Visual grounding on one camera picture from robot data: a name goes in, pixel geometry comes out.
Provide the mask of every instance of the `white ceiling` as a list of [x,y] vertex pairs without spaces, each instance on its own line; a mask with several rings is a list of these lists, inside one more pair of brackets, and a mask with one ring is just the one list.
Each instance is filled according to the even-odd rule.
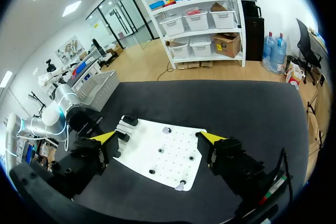
[[56,31],[82,17],[95,0],[82,0],[78,9],[62,17],[66,6],[79,0],[12,0],[0,23],[0,80],[16,73],[25,60]]

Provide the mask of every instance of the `white shelving unit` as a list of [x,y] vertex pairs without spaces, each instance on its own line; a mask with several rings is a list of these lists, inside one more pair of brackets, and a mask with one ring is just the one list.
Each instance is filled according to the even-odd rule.
[[[179,62],[190,62],[190,61],[208,61],[208,60],[241,60],[241,66],[245,66],[245,59],[246,59],[246,36],[245,36],[245,22],[244,22],[244,14],[243,14],[243,7],[241,0],[190,0],[190,1],[183,1],[179,2],[173,5],[169,5],[157,10],[151,10],[149,7],[149,4],[146,2],[146,0],[141,0],[143,5],[145,6],[151,20],[153,21],[153,25],[161,39],[161,42],[163,44],[163,47],[168,55],[168,58],[170,60],[170,63],[174,69],[176,69],[175,64]],[[238,21],[240,24],[235,23],[235,28],[231,29],[218,29],[215,27],[215,24],[213,20],[208,18],[209,23],[209,29],[208,30],[199,30],[199,31],[190,31],[188,27],[185,27],[185,32],[181,34],[176,34],[174,36],[168,36],[164,35],[162,33],[162,30],[160,29],[159,21],[156,19],[160,17],[162,14],[166,15],[167,12],[173,12],[176,11],[178,8],[179,10],[184,11],[185,9],[189,8],[190,5],[195,4],[204,4],[204,3],[210,3],[210,2],[224,2],[224,1],[230,1],[231,5],[233,6],[234,2],[237,6],[239,15],[235,15],[236,21]],[[217,34],[217,33],[239,33],[240,39],[242,43],[242,50],[238,53],[238,55],[235,58],[231,58],[228,56],[220,55],[215,53],[214,48],[212,47],[212,53],[208,57],[195,57],[193,53],[187,57],[187,58],[178,58],[174,59],[169,48],[165,45],[165,42],[167,40],[173,40],[177,38],[183,38],[183,37],[190,37],[190,36],[196,36],[196,35],[205,35],[205,34]]]

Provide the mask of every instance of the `desk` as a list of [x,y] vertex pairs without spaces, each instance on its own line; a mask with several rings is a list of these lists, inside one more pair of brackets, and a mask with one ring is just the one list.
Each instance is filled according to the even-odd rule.
[[[303,187],[308,164],[306,113],[298,91],[290,84],[262,81],[159,81],[120,83],[101,115],[101,129],[115,129],[124,114],[199,127],[219,136],[234,136],[265,172],[277,164],[281,148],[288,154],[294,197]],[[74,141],[72,132],[69,149]],[[57,149],[55,159],[64,156]],[[288,189],[278,201],[287,206]],[[153,222],[184,220],[220,223],[234,216],[241,198],[202,158],[190,191],[175,191],[112,160],[74,201],[95,211]]]
[[94,61],[90,62],[85,66],[85,68],[82,69],[82,71],[75,76],[74,79],[69,79],[67,81],[67,85],[69,85],[74,92],[76,92],[80,88],[81,81],[85,78],[85,76],[90,73],[91,71],[101,73],[100,66],[98,65],[98,59],[95,59]]

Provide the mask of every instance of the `wooden floor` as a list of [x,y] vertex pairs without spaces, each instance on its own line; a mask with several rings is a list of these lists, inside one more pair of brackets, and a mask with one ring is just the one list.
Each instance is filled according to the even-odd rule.
[[[125,81],[156,81],[163,73],[169,59],[159,39],[151,41],[144,49],[139,45],[124,50],[124,52],[108,67],[102,71],[116,70],[121,82]],[[242,68],[241,61],[217,61],[210,68],[183,69],[166,72],[159,79],[168,80],[256,80],[284,82],[283,74],[274,74],[263,68],[259,61],[247,61],[246,67]],[[299,93],[304,107],[312,98],[316,87],[312,85],[310,77],[307,84],[300,85]],[[311,121],[309,129],[316,126]],[[309,138],[309,162],[306,180],[311,175],[317,158],[318,145],[314,139],[314,131],[310,130]]]

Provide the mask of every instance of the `glass wall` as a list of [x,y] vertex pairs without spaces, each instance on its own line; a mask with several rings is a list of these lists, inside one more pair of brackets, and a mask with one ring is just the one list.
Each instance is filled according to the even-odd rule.
[[137,6],[133,0],[114,0],[119,6],[121,12],[126,18],[130,20],[130,25],[134,28],[134,36],[140,46],[144,48],[149,41],[152,40],[152,36],[143,21]]
[[[156,31],[156,29],[153,25],[153,22],[152,22],[151,18],[149,17],[148,12],[147,12],[146,8],[144,7],[142,1],[141,0],[134,0],[134,1],[137,4],[137,6],[139,7],[139,10],[140,10],[141,14],[143,15],[144,19],[146,20],[146,22],[148,24],[148,27],[153,34],[153,37],[155,39],[158,38],[159,37],[158,32]],[[159,0],[146,0],[146,1],[150,5],[150,4],[153,4],[153,3],[155,3]]]
[[132,21],[124,15],[115,0],[104,0],[98,8],[124,48],[134,46],[138,43],[133,36],[135,29]]
[[110,43],[144,48],[159,37],[141,0],[104,0],[86,20],[92,27],[91,37],[104,48]]
[[91,26],[90,37],[95,38],[101,47],[106,47],[108,44],[117,41],[111,29],[109,29],[109,25],[97,9],[90,14],[87,22]]

